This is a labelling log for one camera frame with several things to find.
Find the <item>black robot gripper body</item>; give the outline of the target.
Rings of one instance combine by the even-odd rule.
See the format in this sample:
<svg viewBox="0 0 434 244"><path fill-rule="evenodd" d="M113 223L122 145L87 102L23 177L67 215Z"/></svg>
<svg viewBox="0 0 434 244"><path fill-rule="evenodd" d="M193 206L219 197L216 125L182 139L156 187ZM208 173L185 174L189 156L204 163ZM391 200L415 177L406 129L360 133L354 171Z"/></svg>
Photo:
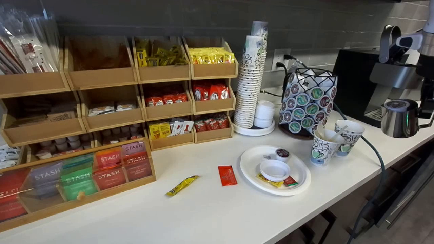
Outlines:
<svg viewBox="0 0 434 244"><path fill-rule="evenodd" d="M419 116L422 118L429 118L434 112L434 57L421 55L417 74L423 79Z"/></svg>

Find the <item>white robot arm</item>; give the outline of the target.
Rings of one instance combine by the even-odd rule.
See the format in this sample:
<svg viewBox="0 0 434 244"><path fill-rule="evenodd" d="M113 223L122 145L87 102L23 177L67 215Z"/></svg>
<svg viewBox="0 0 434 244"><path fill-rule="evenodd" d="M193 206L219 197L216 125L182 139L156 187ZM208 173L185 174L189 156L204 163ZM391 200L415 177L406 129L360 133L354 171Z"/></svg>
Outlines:
<svg viewBox="0 0 434 244"><path fill-rule="evenodd" d="M432 114L434 112L434 0L429 2L429 15L423 29L399 37L396 45L419 53L417 74L423 79L419 113Z"/></svg>

